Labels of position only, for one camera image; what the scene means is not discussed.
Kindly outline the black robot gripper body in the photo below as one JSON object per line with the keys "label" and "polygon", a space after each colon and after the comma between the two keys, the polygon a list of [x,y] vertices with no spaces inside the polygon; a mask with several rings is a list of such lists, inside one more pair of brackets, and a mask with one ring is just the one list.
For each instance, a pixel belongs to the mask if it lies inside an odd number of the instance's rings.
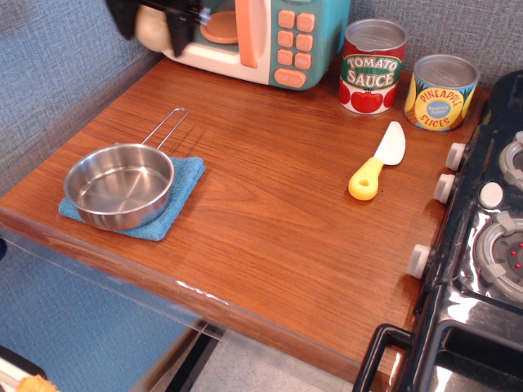
{"label": "black robot gripper body", "polygon": [[211,10],[201,1],[194,0],[140,0],[139,4],[163,11],[178,20],[206,25],[211,20]]}

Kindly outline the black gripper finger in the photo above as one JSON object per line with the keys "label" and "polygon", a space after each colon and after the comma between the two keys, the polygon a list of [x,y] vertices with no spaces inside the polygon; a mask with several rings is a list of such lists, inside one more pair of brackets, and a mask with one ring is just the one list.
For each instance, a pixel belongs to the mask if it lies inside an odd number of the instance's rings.
{"label": "black gripper finger", "polygon": [[194,21],[188,11],[166,13],[169,36],[175,57],[181,56],[186,46],[194,39]]}
{"label": "black gripper finger", "polygon": [[105,2],[121,35],[126,39],[133,38],[140,4],[137,1],[128,0],[106,0]]}

